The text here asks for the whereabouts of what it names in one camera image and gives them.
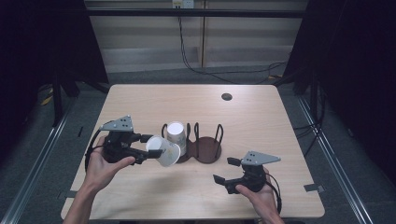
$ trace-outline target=light wood tabletop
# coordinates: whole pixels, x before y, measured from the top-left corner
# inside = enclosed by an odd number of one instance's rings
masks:
[[[223,100],[223,93],[231,94],[232,100]],[[97,194],[91,219],[257,218],[248,199],[228,194],[226,188],[213,180],[213,175],[226,179],[241,177],[242,168],[229,165],[227,158],[242,159],[249,150],[281,158],[264,166],[279,183],[282,217],[324,215],[318,193],[304,189],[314,182],[274,86],[115,85],[94,132],[100,125],[126,115],[131,115],[135,133],[161,134],[165,123],[180,121],[185,127],[187,123],[193,127],[199,122],[200,136],[215,137],[221,124],[224,129],[221,155],[211,164],[190,158],[170,167],[162,167],[153,159],[129,166]],[[195,141],[193,134],[190,140]],[[141,143],[132,146],[145,149]],[[83,158],[71,190],[79,189],[84,176]],[[73,199],[66,199],[62,217],[72,202]]]

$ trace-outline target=silver triangular bracket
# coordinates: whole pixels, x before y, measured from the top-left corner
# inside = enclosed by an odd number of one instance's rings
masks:
[[[134,125],[132,124],[131,115],[123,118],[112,120],[99,128],[100,131],[113,131],[113,132],[133,132]]]
[[[280,161],[280,157],[271,156],[257,151],[249,151],[244,159],[241,160],[242,165],[263,165],[270,162]]]

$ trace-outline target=gray carpet floor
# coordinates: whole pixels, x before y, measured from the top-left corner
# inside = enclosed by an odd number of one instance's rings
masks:
[[[265,67],[232,67],[212,68],[210,72],[254,71]],[[272,75],[282,74],[284,66],[271,71]],[[178,83],[178,84],[256,84],[268,85],[267,72],[260,73],[229,73],[217,75],[229,81],[210,75],[196,74],[188,69],[146,71],[136,73],[108,74],[110,85],[121,83]],[[70,189],[81,158],[84,154],[94,124],[99,116],[106,95],[84,83],[78,83],[81,93],[71,105],[71,112],[64,125],[62,134],[49,155],[44,171],[38,179],[33,194],[26,204],[19,223],[62,223],[60,213],[64,205],[62,192]],[[293,84],[284,84],[278,88],[284,106],[293,127],[307,125],[303,110],[292,91]],[[38,101],[30,114],[21,139],[13,146],[11,155],[0,167],[0,218],[8,210],[13,198],[18,193],[24,178],[35,163],[41,148],[44,146],[51,131],[53,122],[53,102],[40,105],[46,92],[38,93]],[[72,102],[64,95],[64,105]],[[351,137],[347,127],[327,105],[322,125],[338,160],[361,196],[374,223],[396,223],[396,189],[383,175],[375,164],[367,157],[360,142]],[[304,130],[296,130],[299,136]],[[312,132],[298,138],[302,152],[305,152],[314,135]],[[304,223],[359,223],[347,197],[327,162],[322,149],[315,143],[306,156],[306,162],[316,184],[326,189],[320,198],[326,213],[315,219],[298,219]],[[117,221],[91,221],[90,223],[118,223]]]

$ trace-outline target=power cord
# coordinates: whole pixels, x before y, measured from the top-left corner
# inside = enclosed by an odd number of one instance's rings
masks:
[[[237,83],[237,82],[233,82],[233,81],[231,81],[231,80],[229,80],[229,79],[226,79],[226,78],[223,78],[223,77],[219,77],[219,76],[217,76],[217,75],[220,75],[220,74],[238,74],[238,73],[261,73],[261,72],[268,72],[268,76],[270,75],[270,71],[272,70],[272,69],[274,69],[274,68],[277,68],[277,67],[279,67],[280,65],[282,65],[282,64],[285,64],[285,63],[287,63],[288,61],[285,61],[285,62],[280,62],[280,63],[271,63],[269,66],[268,66],[268,68],[265,68],[265,69],[260,69],[260,70],[253,70],[253,71],[231,71],[231,72],[215,72],[215,73],[208,73],[208,72],[203,72],[203,71],[198,71],[198,70],[196,70],[196,69],[193,69],[191,66],[190,66],[190,64],[189,64],[189,62],[188,62],[188,60],[187,60],[187,57],[186,57],[186,50],[185,50],[185,48],[184,48],[184,39],[183,39],[183,27],[182,27],[182,22],[181,22],[181,18],[180,17],[178,17],[178,25],[179,25],[179,33],[180,33],[180,48],[181,48],[181,56],[182,56],[182,58],[183,58],[183,63],[184,63],[184,65],[186,65],[186,67],[188,68],[188,69],[190,69],[192,72],[194,72],[194,73],[197,73],[197,74],[201,74],[201,75],[206,75],[206,76],[212,76],[212,77],[215,77],[215,78],[217,78],[217,79],[219,79],[219,80],[221,80],[221,81],[225,81],[225,82],[229,82],[229,83],[232,83],[232,84],[236,84],[236,85],[244,85],[244,83]],[[254,83],[253,85],[258,85],[258,84],[261,84],[261,83],[263,83],[265,80],[267,80],[267,78],[268,77],[264,77],[263,78],[263,80],[261,80],[261,81],[259,81],[259,82],[256,82],[256,83]]]

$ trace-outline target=brown cup holder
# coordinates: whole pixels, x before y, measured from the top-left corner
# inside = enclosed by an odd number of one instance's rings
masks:
[[[186,134],[186,154],[181,156],[177,163],[182,163],[184,161],[189,160],[191,157],[194,157],[201,163],[213,163],[217,161],[221,155],[221,140],[224,134],[224,130],[221,124],[218,125],[218,129],[216,130],[216,136],[213,137],[199,137],[199,124],[198,122],[194,125],[194,133],[195,133],[195,142],[190,140],[191,126],[187,123],[187,134]]]

